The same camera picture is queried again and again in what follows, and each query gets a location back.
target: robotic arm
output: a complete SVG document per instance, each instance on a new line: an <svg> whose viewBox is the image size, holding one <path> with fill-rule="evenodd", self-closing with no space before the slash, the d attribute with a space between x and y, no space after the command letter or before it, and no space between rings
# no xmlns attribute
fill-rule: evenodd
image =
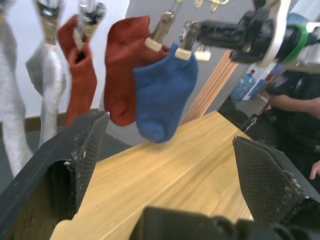
<svg viewBox="0 0 320 240"><path fill-rule="evenodd" d="M238 23L213 20L194 22L188 32L196 41L212 47L232 49L237 63L267 67L272 62L289 70L320 72L320 23L287 25L290 0L255 0L255 11L247 11Z"/></svg>

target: gray wall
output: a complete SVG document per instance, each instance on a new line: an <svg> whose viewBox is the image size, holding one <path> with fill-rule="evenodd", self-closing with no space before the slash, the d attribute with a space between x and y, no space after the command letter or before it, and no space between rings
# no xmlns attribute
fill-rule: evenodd
<svg viewBox="0 0 320 240"><path fill-rule="evenodd" d="M173 3L174 0L130 0L127 17L150 15L150 29L152 31L156 27L161 15L167 11L173 5ZM253 9L251 0L231 0L227 6L220 6L215 14L211 15L210 5L211 4L209 2L203 1L202 8L196 9L194 7L194 0L184 0L174 24L164 39L164 43L169 46L173 42L177 43L178 37L182 32L184 23L186 21L214 18L218 21L237 22L247 10ZM196 96L206 83L217 63L220 61L223 53L223 49L212 48L210 61L207 63L199 62L199 75L197 84L186 104L183 114L186 113L192 102L195 100ZM223 87L216 100L212 103L209 109L210 111L217 110L221 106L233 87L237 84L237 81L247 69L247 65L239 65L237 67L236 71L234 71L230 77L228 83ZM111 123L107 128L107 132L130 145L136 145L144 141L143 138L139 136L135 123L127 127L118 127Z"/></svg>

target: red sock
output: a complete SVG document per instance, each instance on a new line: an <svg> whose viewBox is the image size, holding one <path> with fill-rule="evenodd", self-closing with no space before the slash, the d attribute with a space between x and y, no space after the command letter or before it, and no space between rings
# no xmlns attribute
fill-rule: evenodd
<svg viewBox="0 0 320 240"><path fill-rule="evenodd" d="M127 126L136 120L133 68L156 63L169 50L164 46L156 52L145 45L151 35L149 24L149 16L126 18L116 22L108 33L104 108L118 126Z"/></svg>
<svg viewBox="0 0 320 240"><path fill-rule="evenodd" d="M78 26L78 15L73 15L62 27L59 28L57 38L64 54L64 57L68 59L69 53L76 47L73 33ZM87 38L83 36L84 42L87 42Z"/></svg>
<svg viewBox="0 0 320 240"><path fill-rule="evenodd" d="M72 86L66 112L66 127L69 127L78 115L89 112L97 87L92 54L87 42L84 44L81 53L77 48L70 51L68 63L72 76Z"/></svg>

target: gray sock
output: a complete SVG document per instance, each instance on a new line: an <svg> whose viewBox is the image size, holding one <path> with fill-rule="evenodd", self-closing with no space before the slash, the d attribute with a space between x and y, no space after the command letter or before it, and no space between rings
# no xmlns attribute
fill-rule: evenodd
<svg viewBox="0 0 320 240"><path fill-rule="evenodd" d="M48 48L43 59L43 96L41 106L41 132L39 148L57 134L57 117L66 76L55 47Z"/></svg>
<svg viewBox="0 0 320 240"><path fill-rule="evenodd" d="M48 54L46 44L42 41L39 43L34 54L26 61L25 66L28 71L30 80L37 92L43 95L43 82L44 82L44 59Z"/></svg>

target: sock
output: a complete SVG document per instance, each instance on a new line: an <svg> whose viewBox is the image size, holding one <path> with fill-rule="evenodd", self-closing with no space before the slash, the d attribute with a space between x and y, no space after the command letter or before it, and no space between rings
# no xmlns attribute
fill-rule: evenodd
<svg viewBox="0 0 320 240"><path fill-rule="evenodd" d="M43 95L39 148L57 134L59 104L66 88L66 78L56 47L49 47L43 60Z"/></svg>
<svg viewBox="0 0 320 240"><path fill-rule="evenodd" d="M16 80L17 44L6 21L0 26L0 115L2 137L15 177L32 157L25 134L26 107Z"/></svg>
<svg viewBox="0 0 320 240"><path fill-rule="evenodd" d="M78 61L80 53L77 48L72 49L68 57L72 86L66 112L66 127L69 127L78 115L86 114L90 111L97 87L92 54L87 42L84 44L81 53L84 58L80 61Z"/></svg>
<svg viewBox="0 0 320 240"><path fill-rule="evenodd" d="M64 54L68 59L72 49L76 48L73 33L78 26L78 15L73 15L62 27L59 28L57 39ZM83 41L88 42L86 36L83 36Z"/></svg>
<svg viewBox="0 0 320 240"><path fill-rule="evenodd" d="M145 46L151 35L150 17L132 17L116 22L108 33L105 52L104 108L118 126L136 120L136 94L132 70L163 59L168 48L159 52Z"/></svg>
<svg viewBox="0 0 320 240"><path fill-rule="evenodd" d="M35 88L35 90L42 96L43 95L43 62L48 54L46 44L41 41L36 48L33 55L25 63L25 67L29 74L29 78Z"/></svg>
<svg viewBox="0 0 320 240"><path fill-rule="evenodd" d="M198 77L195 56L175 57L173 44L167 56L149 66L133 69L136 92L136 125L142 137L155 142L169 141L175 134L182 112Z"/></svg>

